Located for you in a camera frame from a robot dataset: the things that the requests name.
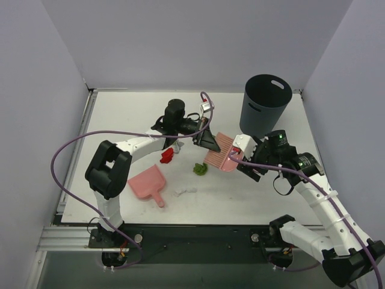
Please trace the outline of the white paper scrap front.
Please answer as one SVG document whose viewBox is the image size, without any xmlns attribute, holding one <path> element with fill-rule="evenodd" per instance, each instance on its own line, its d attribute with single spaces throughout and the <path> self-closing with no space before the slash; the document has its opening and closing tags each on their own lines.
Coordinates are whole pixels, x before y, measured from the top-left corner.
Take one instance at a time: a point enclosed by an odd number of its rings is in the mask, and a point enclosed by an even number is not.
<svg viewBox="0 0 385 289">
<path fill-rule="evenodd" d="M 174 191 L 174 195 L 176 197 L 179 197 L 183 194 L 186 194 L 186 193 L 196 193 L 197 192 L 197 189 L 195 187 L 191 187 L 191 188 L 179 188 L 177 190 Z"/>
</svg>

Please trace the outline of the red paper scrap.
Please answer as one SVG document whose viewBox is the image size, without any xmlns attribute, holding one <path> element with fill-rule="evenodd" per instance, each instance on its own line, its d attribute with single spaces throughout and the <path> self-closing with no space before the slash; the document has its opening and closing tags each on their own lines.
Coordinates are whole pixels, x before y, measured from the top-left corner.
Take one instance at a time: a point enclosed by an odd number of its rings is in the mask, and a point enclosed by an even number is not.
<svg viewBox="0 0 385 289">
<path fill-rule="evenodd" d="M 168 164 L 173 159 L 173 156 L 174 156 L 174 149 L 168 148 L 161 154 L 161 159 L 159 162 L 162 164 Z"/>
</svg>

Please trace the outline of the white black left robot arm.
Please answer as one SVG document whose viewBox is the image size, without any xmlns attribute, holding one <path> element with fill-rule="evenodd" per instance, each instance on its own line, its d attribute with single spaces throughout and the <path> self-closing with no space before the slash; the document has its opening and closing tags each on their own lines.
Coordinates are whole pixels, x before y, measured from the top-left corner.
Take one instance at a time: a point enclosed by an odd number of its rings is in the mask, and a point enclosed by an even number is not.
<svg viewBox="0 0 385 289">
<path fill-rule="evenodd" d="M 102 241 L 109 247 L 118 247 L 123 242 L 123 224 L 120 214 L 119 195 L 126 186 L 132 163 L 157 151 L 164 151 L 177 143 L 180 137 L 191 137 L 196 146 L 220 152 L 221 149 L 212 135 L 209 124 L 214 103 L 205 92 L 201 92 L 199 118 L 185 116 L 185 103 L 180 99 L 168 102 L 164 114 L 144 134 L 126 141 L 100 143 L 88 168 L 85 179 L 94 191 L 97 209 L 101 216 L 98 229 L 103 231 Z"/>
</svg>

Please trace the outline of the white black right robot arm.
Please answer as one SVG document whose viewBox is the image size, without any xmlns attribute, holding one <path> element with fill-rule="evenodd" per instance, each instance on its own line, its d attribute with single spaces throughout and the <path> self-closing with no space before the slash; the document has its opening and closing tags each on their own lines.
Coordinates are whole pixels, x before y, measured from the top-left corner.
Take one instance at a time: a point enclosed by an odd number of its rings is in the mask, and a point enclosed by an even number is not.
<svg viewBox="0 0 385 289">
<path fill-rule="evenodd" d="M 284 130 L 267 134 L 263 140 L 241 134 L 235 137 L 229 158 L 237 169 L 258 180 L 267 171 L 288 181 L 292 191 L 304 198 L 325 229 L 323 237 L 284 215 L 270 222 L 270 234 L 279 243 L 291 244 L 317 260 L 328 278 L 344 287 L 369 272 L 374 272 L 378 287 L 383 287 L 379 262 L 384 258 L 384 243 L 374 241 L 354 221 L 317 159 L 310 153 L 298 153 Z"/>
</svg>

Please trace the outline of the green paper scrap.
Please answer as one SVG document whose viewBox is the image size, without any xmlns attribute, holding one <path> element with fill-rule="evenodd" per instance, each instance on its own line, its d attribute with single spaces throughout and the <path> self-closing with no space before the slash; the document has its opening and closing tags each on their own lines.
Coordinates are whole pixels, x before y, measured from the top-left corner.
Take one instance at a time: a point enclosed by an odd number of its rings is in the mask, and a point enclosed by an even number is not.
<svg viewBox="0 0 385 289">
<path fill-rule="evenodd" d="M 206 163 L 195 163 L 193 172 L 198 176 L 203 176 L 208 171 L 208 165 Z"/>
</svg>

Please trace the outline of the pink plastic dustpan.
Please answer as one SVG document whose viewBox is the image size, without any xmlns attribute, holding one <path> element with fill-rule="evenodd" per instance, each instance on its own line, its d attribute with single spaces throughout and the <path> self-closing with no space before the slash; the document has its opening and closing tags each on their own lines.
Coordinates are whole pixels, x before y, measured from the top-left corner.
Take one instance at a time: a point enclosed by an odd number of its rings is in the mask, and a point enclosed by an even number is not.
<svg viewBox="0 0 385 289">
<path fill-rule="evenodd" d="M 166 179 L 156 164 L 128 179 L 127 183 L 137 198 L 152 198 L 160 208 L 165 206 L 160 192 L 166 185 Z"/>
</svg>

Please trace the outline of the pink hand brush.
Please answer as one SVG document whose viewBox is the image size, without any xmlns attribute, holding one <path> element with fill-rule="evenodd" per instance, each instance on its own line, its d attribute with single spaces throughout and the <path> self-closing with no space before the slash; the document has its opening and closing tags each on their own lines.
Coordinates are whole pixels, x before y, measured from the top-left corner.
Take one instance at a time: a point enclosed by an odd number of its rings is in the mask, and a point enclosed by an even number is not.
<svg viewBox="0 0 385 289">
<path fill-rule="evenodd" d="M 206 163 L 207 165 L 213 166 L 224 172 L 234 171 L 237 168 L 238 163 L 235 161 L 232 161 L 229 158 L 229 154 L 233 149 L 234 138 L 231 138 L 219 132 L 216 135 L 215 140 L 217 141 L 217 144 L 219 145 L 221 151 L 220 152 L 209 151 L 206 154 L 203 162 Z"/>
</svg>

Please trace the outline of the grey paper scrap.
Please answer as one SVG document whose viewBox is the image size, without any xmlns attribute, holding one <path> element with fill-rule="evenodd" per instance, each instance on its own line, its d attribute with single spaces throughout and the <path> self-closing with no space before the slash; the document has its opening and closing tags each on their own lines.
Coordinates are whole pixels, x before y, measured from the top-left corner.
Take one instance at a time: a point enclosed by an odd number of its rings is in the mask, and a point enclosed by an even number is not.
<svg viewBox="0 0 385 289">
<path fill-rule="evenodd" d="M 175 154 L 179 154 L 183 146 L 184 146 L 184 142 L 179 141 L 179 140 L 176 140 L 176 141 L 173 143 L 173 145 L 172 145 L 173 150 L 174 150 L 174 153 L 175 153 Z"/>
</svg>

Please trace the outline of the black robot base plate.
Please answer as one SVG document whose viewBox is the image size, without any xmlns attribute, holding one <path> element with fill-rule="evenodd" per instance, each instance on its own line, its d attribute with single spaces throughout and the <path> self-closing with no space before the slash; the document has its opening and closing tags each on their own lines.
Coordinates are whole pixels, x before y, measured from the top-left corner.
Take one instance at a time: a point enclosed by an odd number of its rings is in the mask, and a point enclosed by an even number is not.
<svg viewBox="0 0 385 289">
<path fill-rule="evenodd" d="M 91 230 L 88 246 L 105 266 L 124 264 L 266 264 L 287 267 L 293 247 L 267 225 L 129 225 L 116 232 Z"/>
</svg>

